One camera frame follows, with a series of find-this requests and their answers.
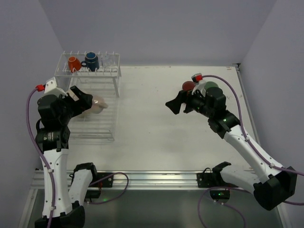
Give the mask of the pink patterned mug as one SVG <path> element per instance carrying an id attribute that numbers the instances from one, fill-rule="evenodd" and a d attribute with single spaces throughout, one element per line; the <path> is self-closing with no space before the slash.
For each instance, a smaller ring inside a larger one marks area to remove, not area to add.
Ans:
<path id="1" fill-rule="evenodd" d="M 195 83 L 192 81 L 186 81 L 182 84 L 182 90 L 183 91 L 190 91 L 193 90 L 193 88 L 195 87 Z"/>

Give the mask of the dark blue mug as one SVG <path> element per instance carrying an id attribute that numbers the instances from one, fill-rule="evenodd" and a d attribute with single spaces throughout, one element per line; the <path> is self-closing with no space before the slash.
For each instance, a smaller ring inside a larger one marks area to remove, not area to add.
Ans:
<path id="1" fill-rule="evenodd" d="M 99 59 L 96 53 L 88 52 L 85 54 L 84 61 L 81 62 L 81 67 L 88 68 L 91 72 L 99 69 Z"/>

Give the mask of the aluminium mounting rail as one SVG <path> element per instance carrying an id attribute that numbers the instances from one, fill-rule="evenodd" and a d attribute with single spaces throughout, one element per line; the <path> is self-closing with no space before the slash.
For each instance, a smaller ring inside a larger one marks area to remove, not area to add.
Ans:
<path id="1" fill-rule="evenodd" d="M 112 178 L 102 181 L 103 190 L 198 190 L 224 186 L 207 171 L 116 171 Z"/>

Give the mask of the light green cup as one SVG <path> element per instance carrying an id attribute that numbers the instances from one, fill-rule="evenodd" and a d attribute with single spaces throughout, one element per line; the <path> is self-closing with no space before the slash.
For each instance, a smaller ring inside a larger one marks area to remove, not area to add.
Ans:
<path id="1" fill-rule="evenodd" d="M 207 90 L 209 88 L 218 87 L 218 84 L 213 81 L 207 81 L 204 85 L 204 89 Z"/>

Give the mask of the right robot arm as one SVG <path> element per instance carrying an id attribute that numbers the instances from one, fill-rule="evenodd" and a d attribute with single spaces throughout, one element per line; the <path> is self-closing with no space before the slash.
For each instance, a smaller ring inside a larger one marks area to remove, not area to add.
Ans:
<path id="1" fill-rule="evenodd" d="M 230 163 L 214 168 L 226 183 L 238 186 L 254 195 L 266 210 L 272 210 L 295 193 L 297 173 L 293 167 L 284 167 L 269 155 L 245 131 L 241 121 L 226 109 L 226 96 L 218 87 L 208 88 L 203 95 L 199 90 L 179 91 L 175 99 L 166 106 L 179 114 L 185 104 L 184 113 L 196 111 L 208 118 L 213 132 L 234 147 L 247 161 L 254 173 L 237 171 Z"/>

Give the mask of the pale pink mug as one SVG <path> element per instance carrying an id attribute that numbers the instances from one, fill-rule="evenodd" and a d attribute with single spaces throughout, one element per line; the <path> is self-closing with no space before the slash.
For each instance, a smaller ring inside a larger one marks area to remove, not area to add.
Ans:
<path id="1" fill-rule="evenodd" d="M 106 108 L 108 108 L 108 104 L 105 100 L 101 96 L 93 95 L 92 106 L 88 109 L 88 112 L 90 114 L 99 114 Z"/>

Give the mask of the clear plastic cup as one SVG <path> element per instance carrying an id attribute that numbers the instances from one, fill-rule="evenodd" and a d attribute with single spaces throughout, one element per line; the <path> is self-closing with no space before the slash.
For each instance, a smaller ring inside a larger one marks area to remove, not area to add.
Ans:
<path id="1" fill-rule="evenodd" d="M 115 57 L 113 55 L 104 54 L 101 56 L 103 68 L 111 68 L 115 65 Z"/>

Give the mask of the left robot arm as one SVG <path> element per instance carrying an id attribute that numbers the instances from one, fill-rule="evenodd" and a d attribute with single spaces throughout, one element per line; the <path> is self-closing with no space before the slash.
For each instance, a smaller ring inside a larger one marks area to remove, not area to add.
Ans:
<path id="1" fill-rule="evenodd" d="M 89 185 L 96 180 L 93 163 L 74 168 L 72 184 L 67 182 L 69 121 L 92 107 L 93 96 L 72 86 L 64 93 L 45 91 L 38 100 L 40 119 L 35 138 L 44 172 L 44 207 L 37 228 L 82 228 L 85 224 L 84 201 Z"/>

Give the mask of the orange mug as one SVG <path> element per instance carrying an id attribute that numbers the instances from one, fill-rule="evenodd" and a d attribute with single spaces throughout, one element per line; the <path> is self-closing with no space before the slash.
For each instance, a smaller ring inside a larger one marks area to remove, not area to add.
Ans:
<path id="1" fill-rule="evenodd" d="M 71 73 L 75 73 L 82 68 L 81 62 L 75 56 L 71 56 L 68 58 L 68 67 Z"/>

